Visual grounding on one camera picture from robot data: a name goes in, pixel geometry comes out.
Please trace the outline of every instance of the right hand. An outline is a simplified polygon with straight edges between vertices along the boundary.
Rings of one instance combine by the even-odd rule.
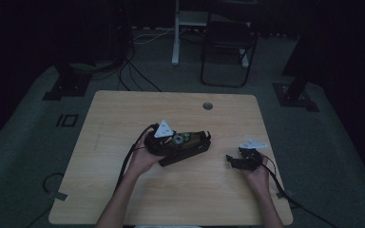
[[[268,163],[268,158],[262,155],[262,163],[266,165]],[[269,193],[269,171],[260,165],[256,170],[241,170],[241,173],[246,177],[248,183],[253,189],[257,197],[264,194],[270,195]]]

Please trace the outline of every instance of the chair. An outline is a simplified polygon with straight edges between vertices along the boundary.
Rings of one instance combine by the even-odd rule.
[[[241,87],[248,80],[259,34],[264,32],[268,21],[268,8],[258,1],[251,0],[215,0],[209,6],[208,18],[202,47],[201,81],[209,86]],[[209,47],[233,48],[240,56],[241,64],[244,56],[251,49],[251,55],[242,83],[211,83],[204,80],[203,72],[206,52]]]

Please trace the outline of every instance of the desk leg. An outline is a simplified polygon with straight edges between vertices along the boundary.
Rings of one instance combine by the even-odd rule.
[[[173,47],[173,56],[171,59],[171,65],[176,66],[179,64],[180,57],[180,1],[176,0],[176,17],[175,17],[175,34],[174,34],[174,47]]]

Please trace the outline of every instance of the gray carpet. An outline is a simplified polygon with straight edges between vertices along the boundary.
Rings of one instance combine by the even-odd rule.
[[[195,37],[185,34],[183,38],[192,41]],[[195,42],[182,42],[178,66],[171,65],[173,40],[169,37],[136,45],[132,63],[162,91],[255,95],[284,186],[294,193],[294,199],[338,227],[365,227],[365,168],[323,90],[307,85],[307,93],[320,109],[308,112],[281,107],[272,87],[272,83],[290,84],[293,80],[281,72],[295,45],[296,41],[286,38],[260,39],[250,80],[242,88],[202,85],[201,47]],[[244,75],[240,66],[233,67],[224,67],[224,75]],[[156,91],[131,71],[143,90]],[[61,227],[50,224],[48,213],[44,214],[53,200],[44,191],[43,180],[66,171],[94,93],[116,90],[117,86],[125,90],[118,85],[116,73],[105,72],[93,76],[85,97],[42,101],[57,76],[53,67],[47,69],[0,132],[0,227],[27,227],[40,215],[31,227]],[[128,67],[123,76],[131,90],[139,90]],[[79,115],[76,125],[57,126],[61,115],[75,114]],[[57,189],[60,180],[53,177],[48,188]],[[294,223],[288,227],[329,227],[300,209],[293,209],[293,215]]]

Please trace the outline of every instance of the wire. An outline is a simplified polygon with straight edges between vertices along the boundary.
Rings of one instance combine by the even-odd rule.
[[[150,39],[150,40],[148,40],[146,42],[141,42],[141,43],[134,42],[134,44],[135,45],[146,45],[146,44],[149,44],[149,43],[153,42],[154,40],[156,40],[156,39],[158,39],[158,38],[166,35],[172,29],[173,28],[170,28],[170,29],[168,29],[167,31],[165,31],[164,33],[161,33],[161,34],[142,34],[142,35],[139,35],[139,36],[135,37],[133,40],[135,41],[135,40],[137,40],[137,39],[139,39],[141,37],[145,37],[145,36],[155,36],[155,37],[153,37],[152,39]]]
[[[273,165],[274,165],[274,174],[277,174],[277,166],[275,165],[274,161],[272,161],[270,158],[263,156],[264,158],[267,158]]]
[[[109,78],[111,77],[113,74],[117,73],[118,72],[118,69],[112,71],[111,73],[103,76],[103,77],[95,77],[95,78],[92,78],[91,81],[100,81],[100,80],[103,80],[103,79],[106,79],[106,78]]]
[[[199,38],[201,38],[201,39],[194,40],[194,39],[189,39],[189,38],[184,37],[184,36],[189,36],[189,35],[192,35],[192,34],[199,37]],[[200,34],[199,32],[195,31],[195,30],[189,29],[189,30],[185,30],[185,31],[180,32],[180,37],[179,38],[182,42],[186,42],[188,44],[202,45],[204,36],[202,34]]]
[[[44,180],[43,180],[43,189],[44,189],[44,191],[46,192],[46,193],[49,193],[50,191],[48,190],[48,188],[47,188],[47,181],[50,179],[50,178],[52,178],[52,177],[55,177],[55,176],[61,176],[62,178],[64,177],[64,174],[63,173],[53,173],[53,174],[50,174],[50,175],[48,175],[48,176],[46,176],[45,178],[44,178]],[[36,217],[33,221],[31,221],[27,226],[25,226],[25,228],[29,228],[29,227],[31,227],[32,225],[34,225],[40,218],[42,218],[46,213],[48,213],[50,210],[51,210],[51,208],[52,208],[52,206],[53,206],[53,203],[49,206],[49,207],[47,207],[47,209],[46,210],[44,210],[38,217]]]
[[[98,66],[98,67],[91,68],[91,69],[81,69],[76,66],[71,66],[71,67],[76,72],[95,74],[95,73],[109,72],[109,71],[117,70],[120,68],[123,61],[124,61],[123,59],[118,59],[118,60],[114,60],[111,64],[108,64],[106,66]]]
[[[133,64],[132,64],[132,62],[131,62],[131,60],[134,58],[134,56],[135,56],[135,54],[133,54],[132,55],[132,57],[131,58],[129,58],[129,59],[125,59],[125,63],[121,66],[121,68],[120,68],[120,70],[118,71],[118,79],[119,79],[119,81],[118,81],[118,84],[117,84],[117,90],[119,89],[119,86],[120,86],[120,84],[122,84],[123,85],[123,87],[126,89],[126,90],[128,90],[128,91],[130,91],[130,88],[128,87],[128,86],[126,86],[126,84],[124,83],[124,81],[123,81],[123,76],[122,76],[122,74],[123,74],[123,71],[124,71],[124,68],[125,68],[125,66],[126,65],[128,65],[128,68],[129,68],[129,75],[130,75],[130,77],[131,77],[131,79],[132,79],[132,81],[135,83],[135,85],[136,86],[138,86],[138,88],[141,90],[141,91],[144,91],[139,85],[138,85],[138,83],[135,81],[135,79],[132,77],[132,72],[131,72],[131,70],[130,70],[130,67],[133,67],[135,70],[136,70],[136,72],[138,72],[138,74],[143,78],[143,79],[145,79],[148,83],[150,83],[151,85],[153,85],[159,92],[162,92],[162,90],[161,89],[159,89],[155,84],[153,84],[149,79],[147,79],[142,73],[141,73],[141,71],[139,71],[139,69],[137,69]]]
[[[250,156],[250,158],[255,161],[258,162],[254,157]],[[277,172],[277,170],[275,169],[275,173],[271,171],[271,169],[269,169],[265,164],[263,164],[262,162],[259,162],[260,165],[262,165],[264,168],[266,168],[266,170],[268,170],[269,174],[271,175],[272,179],[274,179],[275,184],[277,185],[277,189],[278,191],[283,195],[284,198],[286,198],[289,202],[293,203],[295,205],[295,208],[300,208],[303,211],[309,213],[310,215],[324,221],[325,223],[329,224],[331,227],[337,228],[337,226],[335,226],[332,222],[330,222],[329,220],[317,215],[316,213],[310,211],[309,209],[305,208],[303,205],[301,205],[299,202],[295,201],[294,199],[290,198],[285,191],[283,190],[282,186],[280,185],[277,176],[275,175],[275,173]]]
[[[125,169],[126,169],[126,165],[128,164],[129,162],[129,158],[131,157],[132,155],[132,152],[134,152],[135,150],[138,150],[138,149],[142,149],[143,147],[139,147],[139,148],[135,148],[135,146],[138,144],[138,142],[141,140],[142,136],[144,135],[144,133],[146,133],[147,130],[149,130],[150,128],[153,128],[155,127],[155,124],[152,124],[150,126],[148,126],[142,133],[141,135],[138,137],[138,139],[136,140],[135,143],[132,144],[131,148],[129,149],[128,153],[126,154],[125,158],[124,158],[124,162],[123,162],[123,166],[121,168],[121,171],[120,171],[120,176],[118,177],[118,180],[117,180],[117,184],[115,185],[115,189],[114,189],[114,192],[118,189],[118,187],[120,186],[121,182],[123,181],[123,177],[124,177],[124,173],[125,173]]]

